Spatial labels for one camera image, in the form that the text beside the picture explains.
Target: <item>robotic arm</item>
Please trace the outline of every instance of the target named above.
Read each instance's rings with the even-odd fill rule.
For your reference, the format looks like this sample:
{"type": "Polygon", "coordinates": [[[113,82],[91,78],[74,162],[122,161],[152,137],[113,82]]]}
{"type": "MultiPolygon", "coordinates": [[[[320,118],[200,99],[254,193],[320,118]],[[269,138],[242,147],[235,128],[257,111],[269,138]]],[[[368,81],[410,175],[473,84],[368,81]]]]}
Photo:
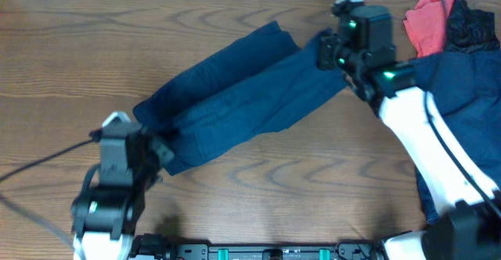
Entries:
{"type": "MultiPolygon", "coordinates": [[[[431,191],[440,222],[425,232],[403,233],[376,244],[339,243],[334,247],[174,246],[159,236],[134,239],[144,209],[145,192],[174,154],[159,136],[123,113],[112,114],[101,131],[99,184],[93,173],[72,206],[74,246],[87,259],[229,260],[307,258],[319,260],[494,259],[501,256],[501,220],[468,182],[440,144],[423,105],[425,91],[416,87],[414,69],[395,61],[391,16],[383,6],[362,0],[338,1],[336,34],[323,36],[317,65],[339,67],[354,93],[400,139],[431,191]]],[[[501,208],[498,186],[468,157],[442,119],[432,95],[427,105],[434,126],[452,154],[481,190],[501,208]]]]}

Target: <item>red cloth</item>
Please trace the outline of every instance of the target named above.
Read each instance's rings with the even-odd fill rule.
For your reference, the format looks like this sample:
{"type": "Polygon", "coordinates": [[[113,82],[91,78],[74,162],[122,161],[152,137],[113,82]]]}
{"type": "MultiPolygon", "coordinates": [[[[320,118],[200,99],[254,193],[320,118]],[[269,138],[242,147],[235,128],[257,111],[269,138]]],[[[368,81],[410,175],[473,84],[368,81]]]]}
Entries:
{"type": "MultiPolygon", "coordinates": [[[[454,0],[445,0],[447,17],[454,0]]],[[[445,22],[440,0],[419,0],[414,9],[405,13],[405,30],[417,50],[417,57],[441,52],[445,44],[445,22]]]]}

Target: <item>navy blue fabric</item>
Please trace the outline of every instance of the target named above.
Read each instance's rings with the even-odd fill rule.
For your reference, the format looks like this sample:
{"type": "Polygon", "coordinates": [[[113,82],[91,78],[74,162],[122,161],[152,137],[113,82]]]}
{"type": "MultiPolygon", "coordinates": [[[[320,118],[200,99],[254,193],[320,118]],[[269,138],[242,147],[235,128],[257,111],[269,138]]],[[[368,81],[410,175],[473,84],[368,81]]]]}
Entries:
{"type": "MultiPolygon", "coordinates": [[[[414,60],[424,88],[439,55],[414,60]]],[[[444,52],[432,93],[445,123],[473,162],[501,186],[501,51],[444,52]]],[[[417,185],[427,221],[438,220],[423,177],[417,185]]]]}
{"type": "Polygon", "coordinates": [[[318,51],[319,35],[298,51],[271,23],[169,81],[134,115],[164,134],[175,153],[166,170],[175,175],[289,128],[343,89],[339,70],[316,67],[318,51]],[[261,34],[269,27],[273,34],[261,34]]]}

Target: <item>wood grain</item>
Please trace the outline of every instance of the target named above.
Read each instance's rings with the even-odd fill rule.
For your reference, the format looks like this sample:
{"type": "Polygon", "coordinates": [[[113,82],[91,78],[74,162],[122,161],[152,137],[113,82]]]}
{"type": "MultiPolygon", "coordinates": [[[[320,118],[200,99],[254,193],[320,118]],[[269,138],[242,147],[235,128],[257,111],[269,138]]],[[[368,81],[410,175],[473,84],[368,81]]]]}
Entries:
{"type": "MultiPolygon", "coordinates": [[[[176,74],[278,20],[299,45],[334,0],[6,0],[0,12],[0,174],[86,139],[176,74]]],[[[395,19],[398,58],[416,55],[402,22],[417,0],[366,0],[395,19]]],[[[499,0],[467,0],[499,20],[499,0]]],[[[70,205],[98,146],[0,191],[70,233],[70,205]]],[[[260,135],[147,194],[137,233],[213,243],[326,243],[419,229],[414,167],[349,91],[285,132],[260,135]]],[[[0,258],[69,259],[41,228],[0,207],[0,258]]]]}

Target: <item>pile of cloth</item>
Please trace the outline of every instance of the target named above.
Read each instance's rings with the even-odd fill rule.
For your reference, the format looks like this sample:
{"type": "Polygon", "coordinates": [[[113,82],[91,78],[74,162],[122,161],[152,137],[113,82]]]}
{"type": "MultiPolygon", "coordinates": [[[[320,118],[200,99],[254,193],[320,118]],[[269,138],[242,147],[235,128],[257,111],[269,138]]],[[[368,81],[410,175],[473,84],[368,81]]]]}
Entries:
{"type": "MultiPolygon", "coordinates": [[[[501,52],[493,13],[465,0],[419,0],[404,26],[417,50],[417,84],[477,166],[501,185],[501,52]]],[[[170,175],[200,166],[266,132],[279,132],[323,105],[346,86],[340,70],[319,70],[320,32],[303,49],[272,22],[181,73],[133,110],[175,153],[170,175]]],[[[427,216],[437,221],[431,195],[417,174],[427,216]]]]}

